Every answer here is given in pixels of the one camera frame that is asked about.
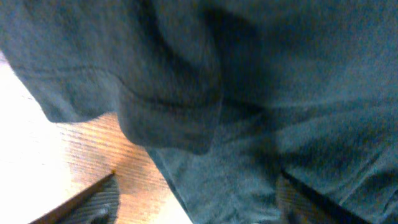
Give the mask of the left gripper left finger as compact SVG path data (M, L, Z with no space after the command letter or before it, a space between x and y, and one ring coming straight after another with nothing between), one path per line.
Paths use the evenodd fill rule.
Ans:
M119 184L113 172L30 224L114 224L119 203Z

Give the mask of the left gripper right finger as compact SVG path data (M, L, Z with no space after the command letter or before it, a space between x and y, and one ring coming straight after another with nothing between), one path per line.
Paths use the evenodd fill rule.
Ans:
M276 199L284 224L370 224L282 170Z

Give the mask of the dark green t-shirt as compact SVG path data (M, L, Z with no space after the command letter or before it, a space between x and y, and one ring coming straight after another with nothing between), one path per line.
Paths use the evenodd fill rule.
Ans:
M396 1L2 1L49 121L115 112L193 223L260 223L281 178L397 221Z

